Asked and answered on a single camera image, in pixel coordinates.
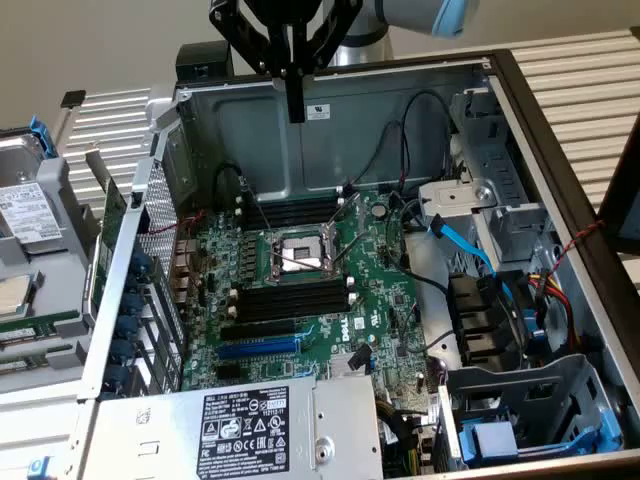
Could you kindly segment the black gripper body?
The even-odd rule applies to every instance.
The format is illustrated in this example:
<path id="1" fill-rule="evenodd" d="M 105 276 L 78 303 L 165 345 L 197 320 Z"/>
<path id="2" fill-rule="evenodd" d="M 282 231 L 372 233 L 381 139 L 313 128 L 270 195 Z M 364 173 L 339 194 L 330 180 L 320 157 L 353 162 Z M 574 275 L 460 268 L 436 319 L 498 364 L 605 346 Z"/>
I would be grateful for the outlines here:
<path id="1" fill-rule="evenodd" d="M 245 0 L 256 19 L 265 26 L 307 24 L 321 0 Z"/>

